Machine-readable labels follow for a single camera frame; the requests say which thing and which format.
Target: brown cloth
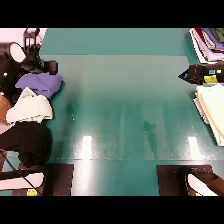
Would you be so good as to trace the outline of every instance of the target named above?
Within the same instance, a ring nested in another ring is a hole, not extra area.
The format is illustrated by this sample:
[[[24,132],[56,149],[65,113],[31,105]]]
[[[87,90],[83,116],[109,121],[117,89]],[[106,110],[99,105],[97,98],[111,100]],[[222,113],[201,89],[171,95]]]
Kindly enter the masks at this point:
[[[27,168],[43,165],[50,157],[52,136],[50,130],[37,122],[16,122],[0,135],[0,148],[19,153],[19,160]]]
[[[12,108],[12,106],[7,98],[0,96],[0,122],[5,125],[8,125],[6,121],[6,113],[10,108]]]

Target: green table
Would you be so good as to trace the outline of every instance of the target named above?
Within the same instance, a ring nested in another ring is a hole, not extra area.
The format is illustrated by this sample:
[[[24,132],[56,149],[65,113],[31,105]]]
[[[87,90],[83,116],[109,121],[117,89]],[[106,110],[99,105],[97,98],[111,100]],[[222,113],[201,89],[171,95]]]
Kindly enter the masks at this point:
[[[48,29],[41,57],[64,79],[47,122],[50,162],[74,163],[72,195],[158,195],[158,164],[209,163],[224,177],[195,86],[177,78],[198,63],[189,38],[186,29]]]

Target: crumpled cloth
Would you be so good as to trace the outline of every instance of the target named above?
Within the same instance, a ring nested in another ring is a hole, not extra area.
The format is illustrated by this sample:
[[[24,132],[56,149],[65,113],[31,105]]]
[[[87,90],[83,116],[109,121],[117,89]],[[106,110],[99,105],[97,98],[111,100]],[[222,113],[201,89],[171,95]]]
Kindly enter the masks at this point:
[[[224,146],[224,86],[197,86],[196,90],[216,142],[218,146]]]
[[[29,87],[35,93],[46,96],[48,99],[61,87],[62,78],[59,74],[49,75],[49,73],[23,75],[16,83],[16,88],[25,89]]]
[[[43,119],[52,119],[53,112],[50,103],[45,96],[37,96],[28,87],[23,90],[17,103],[6,114],[8,123],[16,121],[36,121],[41,123]]]

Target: yellow label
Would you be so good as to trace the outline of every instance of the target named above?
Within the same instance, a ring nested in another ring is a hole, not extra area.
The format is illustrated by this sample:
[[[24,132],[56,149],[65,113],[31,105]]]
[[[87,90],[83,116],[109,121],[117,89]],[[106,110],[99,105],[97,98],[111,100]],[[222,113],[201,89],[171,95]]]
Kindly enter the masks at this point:
[[[28,189],[27,196],[37,196],[37,191],[35,189]]]
[[[204,76],[206,83],[217,83],[216,75]]]

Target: black cable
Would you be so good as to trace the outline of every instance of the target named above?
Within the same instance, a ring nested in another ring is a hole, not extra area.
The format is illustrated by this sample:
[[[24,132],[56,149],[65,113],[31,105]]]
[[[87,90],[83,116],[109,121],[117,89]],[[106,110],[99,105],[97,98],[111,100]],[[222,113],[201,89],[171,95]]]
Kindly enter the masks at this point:
[[[22,177],[33,189],[35,189],[41,196],[42,196],[42,194],[40,193],[40,191],[39,190],[37,190],[37,188],[36,187],[34,187],[33,186],[33,184],[31,184],[30,183],[30,181],[29,180],[27,180],[25,177],[23,177],[22,175],[20,175],[20,173],[18,172],[18,170],[11,164],[11,162],[8,160],[8,158],[7,158],[7,156],[5,156],[4,154],[3,154],[3,152],[2,151],[0,151],[0,153],[2,154],[2,156],[6,159],[6,161],[7,161],[7,163],[9,164],[9,166],[17,173],[17,175],[19,176],[19,177]]]

